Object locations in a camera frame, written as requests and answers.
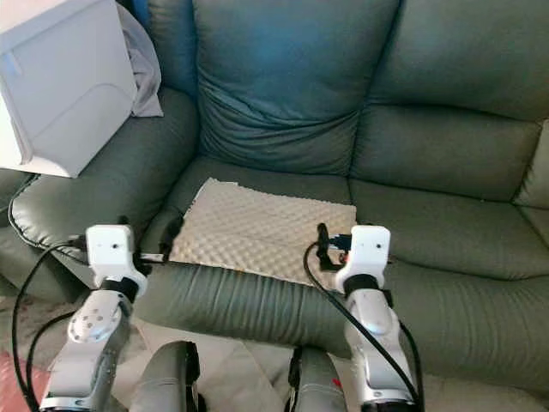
black wire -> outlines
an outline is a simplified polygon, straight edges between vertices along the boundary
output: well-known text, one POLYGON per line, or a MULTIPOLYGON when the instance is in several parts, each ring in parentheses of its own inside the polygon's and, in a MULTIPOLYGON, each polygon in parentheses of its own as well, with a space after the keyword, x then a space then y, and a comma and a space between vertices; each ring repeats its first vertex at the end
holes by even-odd
POLYGON ((412 332, 406 327, 406 325, 401 321, 401 329, 406 335, 408 342, 410 343, 410 349, 412 350, 413 363, 415 365, 415 383, 418 387, 418 397, 421 401, 422 408, 425 407, 425 394, 423 392, 423 372, 421 367, 421 358, 419 357, 418 346, 415 344, 415 341, 412 336, 412 332))
POLYGON ((42 335, 44 335, 44 332, 46 332, 50 327, 52 327, 57 322, 61 322, 62 320, 66 318, 70 318, 72 315, 74 315, 75 312, 69 312, 65 313, 64 315, 57 316, 56 318, 53 318, 52 320, 48 321, 46 324, 43 324, 38 332, 36 332, 36 335, 34 335, 33 342, 31 343, 31 347, 28 350, 27 355, 27 364, 25 366, 26 368, 26 375, 27 375, 27 388, 28 392, 32 393, 34 396, 34 399, 38 399, 36 397, 36 392, 34 392, 33 388, 33 358, 34 358, 34 350, 36 349, 36 345, 38 344, 38 340, 42 335))
POLYGON ((396 361, 393 359, 393 357, 385 350, 385 348, 377 341, 377 339, 344 307, 340 301, 338 301, 328 290, 326 290, 323 285, 320 284, 320 282, 316 279, 316 277, 311 273, 311 270, 309 269, 309 254, 311 253, 312 249, 318 245, 318 242, 314 242, 309 245, 307 250, 305 251, 305 254, 303 256, 303 267, 305 269, 305 273, 309 277, 309 280, 313 283, 315 288, 318 289, 318 291, 326 297, 326 299, 329 300, 329 302, 335 306, 335 308, 341 312, 345 318, 355 328, 359 330, 359 332, 368 340, 369 343, 379 352, 379 354, 393 367, 395 372, 398 374, 398 376, 402 379, 404 382, 404 385, 407 387, 408 391, 410 392, 410 395, 412 396, 412 399, 416 405, 418 405, 419 410, 424 411, 424 404, 421 402, 418 392, 416 391, 415 387, 413 386, 412 382, 408 378, 408 376, 404 373, 402 368, 396 361))
POLYGON ((14 357, 15 376, 17 377, 17 383, 19 384, 21 393, 25 398, 25 402, 27 403, 27 406, 32 412, 39 410, 39 404, 34 394, 28 390, 28 386, 23 380, 23 375, 21 373, 21 364, 19 363, 19 351, 17 350, 17 314, 19 312, 19 306, 21 306, 21 301, 23 299, 23 296, 27 291, 28 285, 33 279, 34 275, 36 274, 38 268, 40 267, 44 259, 47 258, 47 256, 52 251, 55 251, 60 247, 68 246, 68 245, 69 245, 69 242, 56 243, 54 245, 51 245, 45 251, 42 252, 38 260, 34 264, 33 268, 31 269, 30 273, 28 274, 27 279, 23 282, 23 285, 21 286, 21 290, 19 291, 17 298, 15 299, 14 310, 11 315, 11 349, 14 357))

sofa backrest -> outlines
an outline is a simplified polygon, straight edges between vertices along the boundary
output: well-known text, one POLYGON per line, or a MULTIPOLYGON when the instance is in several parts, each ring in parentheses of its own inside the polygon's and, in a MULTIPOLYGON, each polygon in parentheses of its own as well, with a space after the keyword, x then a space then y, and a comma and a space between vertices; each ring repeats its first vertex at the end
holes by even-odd
POLYGON ((549 208, 547 0, 134 6, 202 152, 549 208))
POLYGON ((509 201, 547 117, 547 0, 403 0, 351 176, 509 201))

red object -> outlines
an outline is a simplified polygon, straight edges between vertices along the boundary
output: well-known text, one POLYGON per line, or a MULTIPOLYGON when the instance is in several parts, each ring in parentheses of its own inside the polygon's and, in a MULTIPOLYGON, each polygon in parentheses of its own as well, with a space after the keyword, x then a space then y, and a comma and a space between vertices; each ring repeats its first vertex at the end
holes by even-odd
MULTIPOLYGON (((25 362, 21 362, 21 370, 25 373, 25 362)), ((33 367, 33 386, 36 397, 42 399, 50 374, 33 367)), ((15 377, 14 362, 11 355, 0 353, 0 412, 28 412, 28 406, 21 394, 15 377)))

white cardboard box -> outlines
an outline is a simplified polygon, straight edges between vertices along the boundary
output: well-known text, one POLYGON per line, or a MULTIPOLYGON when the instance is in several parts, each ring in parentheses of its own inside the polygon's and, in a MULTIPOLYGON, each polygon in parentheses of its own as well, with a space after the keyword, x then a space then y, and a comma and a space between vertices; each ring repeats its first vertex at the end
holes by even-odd
POLYGON ((0 167, 76 177, 136 95, 114 0, 0 0, 0 167))

floor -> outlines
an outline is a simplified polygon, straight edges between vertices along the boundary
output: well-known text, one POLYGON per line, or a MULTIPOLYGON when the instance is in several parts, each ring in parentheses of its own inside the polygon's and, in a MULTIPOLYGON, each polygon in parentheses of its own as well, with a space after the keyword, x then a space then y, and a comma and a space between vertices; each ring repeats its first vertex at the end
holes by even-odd
MULTIPOLYGON (((0 353, 9 351, 8 328, 12 305, 13 298, 0 297, 0 353)), ((70 305, 54 305, 27 298, 21 312, 21 355, 26 353, 33 333, 44 318, 52 318, 70 309, 70 305)), ((137 318, 132 323, 130 342, 121 356, 112 391, 114 397, 126 407, 130 405, 136 383, 154 351, 168 342, 189 340, 198 347, 201 360, 198 390, 206 398, 208 411, 283 410, 289 392, 287 372, 293 351, 291 348, 173 330, 137 318)), ((44 336, 34 362, 37 373, 47 370, 63 341, 63 325, 44 336)), ((334 363, 346 392, 349 411, 358 411, 349 362, 334 358, 334 363)), ((13 379, 13 372, 0 374, 0 380, 3 380, 0 387, 7 387, 6 379, 13 379)), ((427 412, 547 411, 524 391, 429 375, 425 376, 425 397, 427 412)), ((0 397, 0 412, 16 410, 3 406, 3 398, 4 394, 0 397)), ((112 410, 123 409, 112 406, 112 410)))

